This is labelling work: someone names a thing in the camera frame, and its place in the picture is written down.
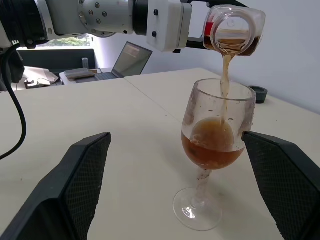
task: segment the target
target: cable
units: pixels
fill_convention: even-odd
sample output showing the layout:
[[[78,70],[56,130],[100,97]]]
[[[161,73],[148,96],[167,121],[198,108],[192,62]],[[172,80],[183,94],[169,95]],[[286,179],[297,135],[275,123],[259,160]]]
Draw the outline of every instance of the cable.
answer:
[[[16,45],[13,45],[12,47],[9,48],[9,50],[6,51],[6,53],[3,55],[3,58],[2,58],[2,61],[1,61],[1,74],[2,74],[2,78],[3,78],[3,82],[6,86],[6,89],[8,90],[11,98],[12,98],[12,101],[16,107],[16,110],[18,111],[19,113],[19,117],[20,117],[20,120],[21,120],[21,126],[22,126],[22,133],[21,133],[21,138],[19,140],[19,142],[8,152],[6,152],[5,154],[1,155],[0,156],[0,160],[10,156],[11,154],[13,154],[15,151],[17,151],[21,145],[24,143],[25,139],[26,139],[26,135],[27,135],[27,123],[26,123],[26,118],[25,118],[25,115],[24,115],[24,112],[20,106],[20,103],[10,85],[10,82],[8,80],[8,73],[7,73],[7,64],[8,64],[8,61],[12,55],[12,53],[15,52],[15,50],[17,50],[17,48],[20,47],[20,44],[16,44]]]

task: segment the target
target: glass stem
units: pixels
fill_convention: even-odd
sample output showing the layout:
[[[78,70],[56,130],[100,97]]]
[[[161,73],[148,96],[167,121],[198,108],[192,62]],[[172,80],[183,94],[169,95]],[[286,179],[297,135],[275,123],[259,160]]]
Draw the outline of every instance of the glass stem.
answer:
[[[203,208],[206,205],[206,191],[211,173],[212,170],[202,169],[199,167],[196,192],[191,202],[195,209]]]

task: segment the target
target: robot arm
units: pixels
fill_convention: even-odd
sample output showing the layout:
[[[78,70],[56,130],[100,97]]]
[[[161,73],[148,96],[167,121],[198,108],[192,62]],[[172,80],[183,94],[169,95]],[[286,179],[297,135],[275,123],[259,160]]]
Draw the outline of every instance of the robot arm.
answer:
[[[244,6],[235,0],[0,0],[0,48],[18,41],[34,49],[82,34],[108,38],[135,32],[162,52],[203,49],[199,38],[188,38],[193,1],[210,8]]]

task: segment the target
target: glass base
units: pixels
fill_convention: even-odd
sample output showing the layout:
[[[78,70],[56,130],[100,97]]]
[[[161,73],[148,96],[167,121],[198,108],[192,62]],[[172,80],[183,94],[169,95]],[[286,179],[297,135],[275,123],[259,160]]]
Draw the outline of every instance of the glass base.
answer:
[[[216,228],[222,219],[222,209],[207,197],[203,205],[195,208],[192,204],[196,196],[195,188],[186,188],[178,192],[173,200],[176,217],[186,227],[197,231]]]

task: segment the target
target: red label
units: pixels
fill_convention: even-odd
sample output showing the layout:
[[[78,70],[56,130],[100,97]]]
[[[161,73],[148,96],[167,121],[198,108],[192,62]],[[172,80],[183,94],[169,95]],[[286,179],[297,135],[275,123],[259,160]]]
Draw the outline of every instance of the red label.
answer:
[[[210,36],[211,35],[211,29],[214,26],[213,22],[207,22],[205,25],[204,35]]]

